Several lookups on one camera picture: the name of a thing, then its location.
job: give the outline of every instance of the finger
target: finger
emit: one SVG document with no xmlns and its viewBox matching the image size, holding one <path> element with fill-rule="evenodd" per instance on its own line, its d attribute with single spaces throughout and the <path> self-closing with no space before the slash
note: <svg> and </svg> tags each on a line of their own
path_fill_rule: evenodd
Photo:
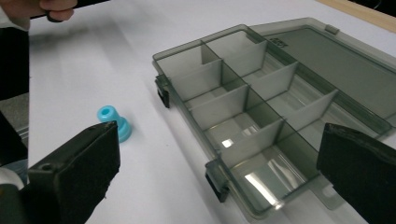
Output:
<svg viewBox="0 0 396 224">
<path fill-rule="evenodd" d="M 56 21 L 68 21 L 74 14 L 73 8 L 62 11 L 50 11 L 49 16 Z"/>
<path fill-rule="evenodd" d="M 78 0 L 40 0 L 40 7 L 49 11 L 63 11 L 75 7 Z"/>
</svg>

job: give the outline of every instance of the plastic organizer box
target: plastic organizer box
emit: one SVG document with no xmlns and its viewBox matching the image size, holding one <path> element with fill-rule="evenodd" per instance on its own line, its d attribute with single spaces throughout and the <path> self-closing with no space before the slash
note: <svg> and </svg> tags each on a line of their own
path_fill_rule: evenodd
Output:
<svg viewBox="0 0 396 224">
<path fill-rule="evenodd" d="M 335 27 L 299 19 L 238 25 L 153 56 L 165 106 L 211 160 L 206 178 L 263 219 L 306 189 L 329 207 L 316 168 L 325 123 L 372 137 L 396 124 L 396 60 Z"/>
</svg>

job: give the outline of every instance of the white table surface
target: white table surface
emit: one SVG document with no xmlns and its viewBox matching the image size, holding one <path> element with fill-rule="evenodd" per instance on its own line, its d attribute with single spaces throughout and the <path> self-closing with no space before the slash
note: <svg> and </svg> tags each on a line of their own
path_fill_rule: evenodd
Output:
<svg viewBox="0 0 396 224">
<path fill-rule="evenodd" d="M 98 123 L 101 106 L 114 105 L 134 130 L 88 223 L 247 223 L 232 197 L 218 203 L 207 184 L 208 158 L 177 109 L 157 96 L 151 57 L 237 24 L 304 17 L 396 56 L 396 34 L 313 0 L 112 0 L 77 9 L 71 21 L 34 20 L 30 165 Z M 263 223 L 364 221 L 348 204 L 325 209 L 308 191 Z"/>
</svg>

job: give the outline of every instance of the blue spool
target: blue spool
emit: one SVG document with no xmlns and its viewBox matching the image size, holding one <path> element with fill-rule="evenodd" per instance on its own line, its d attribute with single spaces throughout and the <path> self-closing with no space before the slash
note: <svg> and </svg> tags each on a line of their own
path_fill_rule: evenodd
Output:
<svg viewBox="0 0 396 224">
<path fill-rule="evenodd" d="M 124 142 L 131 136 L 132 129 L 129 125 L 128 121 L 121 117 L 117 112 L 116 108 L 112 105 L 105 105 L 100 108 L 97 112 L 97 117 L 101 122 L 108 122 L 111 120 L 115 120 L 117 125 L 119 126 L 119 142 Z"/>
</svg>

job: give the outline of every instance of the human hand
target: human hand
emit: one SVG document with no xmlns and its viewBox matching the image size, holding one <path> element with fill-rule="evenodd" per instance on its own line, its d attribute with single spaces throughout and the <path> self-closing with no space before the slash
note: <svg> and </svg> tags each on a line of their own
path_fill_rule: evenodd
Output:
<svg viewBox="0 0 396 224">
<path fill-rule="evenodd" d="M 67 21 L 78 0 L 0 0 L 0 7 L 9 19 L 24 29 L 29 29 L 30 18 L 44 15 L 46 11 L 56 21 Z"/>
</svg>

